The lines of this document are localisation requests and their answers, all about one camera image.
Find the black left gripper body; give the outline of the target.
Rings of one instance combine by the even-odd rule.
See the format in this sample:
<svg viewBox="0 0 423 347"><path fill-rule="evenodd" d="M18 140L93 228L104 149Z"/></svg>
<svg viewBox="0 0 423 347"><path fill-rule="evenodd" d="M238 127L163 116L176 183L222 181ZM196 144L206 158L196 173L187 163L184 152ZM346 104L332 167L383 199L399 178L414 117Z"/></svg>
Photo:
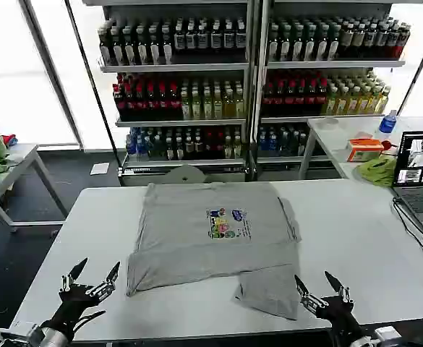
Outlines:
<svg viewBox="0 0 423 347"><path fill-rule="evenodd" d="M59 296L61 304L49 321L49 327L60 332L73 331L86 309L96 305L96 298L89 294L91 285L72 284Z"/></svg>

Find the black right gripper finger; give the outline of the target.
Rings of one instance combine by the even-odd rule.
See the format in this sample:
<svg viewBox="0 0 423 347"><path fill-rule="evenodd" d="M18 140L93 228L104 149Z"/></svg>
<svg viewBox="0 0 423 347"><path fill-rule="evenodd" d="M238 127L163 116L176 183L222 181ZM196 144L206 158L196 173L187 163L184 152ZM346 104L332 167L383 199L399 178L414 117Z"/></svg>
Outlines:
<svg viewBox="0 0 423 347"><path fill-rule="evenodd" d="M298 275L294 276L296 289L300 295L300 303L313 315L322 315L328 306L328 303L309 292L305 284Z"/></svg>
<svg viewBox="0 0 423 347"><path fill-rule="evenodd" d="M333 290L338 294L341 301L346 304L353 304L353 300L350 295L350 288L344 286L337 277L329 273L327 270L324 272L325 277L327 278L329 284L332 286Z"/></svg>

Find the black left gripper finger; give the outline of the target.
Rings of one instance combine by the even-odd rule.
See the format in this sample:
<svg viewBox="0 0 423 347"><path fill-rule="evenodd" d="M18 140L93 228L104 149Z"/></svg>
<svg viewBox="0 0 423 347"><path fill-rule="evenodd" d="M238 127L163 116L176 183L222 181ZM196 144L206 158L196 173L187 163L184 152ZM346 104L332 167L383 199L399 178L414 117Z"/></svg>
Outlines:
<svg viewBox="0 0 423 347"><path fill-rule="evenodd" d="M75 281L78 279L80 274L82 273L88 258L86 257L81 262L76 264L67 275L63 275L61 277L61 288L60 291L69 291Z"/></svg>
<svg viewBox="0 0 423 347"><path fill-rule="evenodd" d="M115 282L119 275L120 262L117 262L106 279L99 285L92 287L86 291L86 294L97 301L104 301L107 299L116 289Z"/></svg>

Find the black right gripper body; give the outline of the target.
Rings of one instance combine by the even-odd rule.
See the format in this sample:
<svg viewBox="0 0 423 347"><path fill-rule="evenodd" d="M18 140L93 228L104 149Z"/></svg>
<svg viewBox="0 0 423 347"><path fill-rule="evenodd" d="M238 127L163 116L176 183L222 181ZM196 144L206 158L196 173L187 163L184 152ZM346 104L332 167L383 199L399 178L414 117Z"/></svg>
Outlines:
<svg viewBox="0 0 423 347"><path fill-rule="evenodd" d="M346 303L339 296L327 296L326 302L316 309L316 317L331 323L333 332L338 338L362 338L364 331L352 314L354 307Z"/></svg>

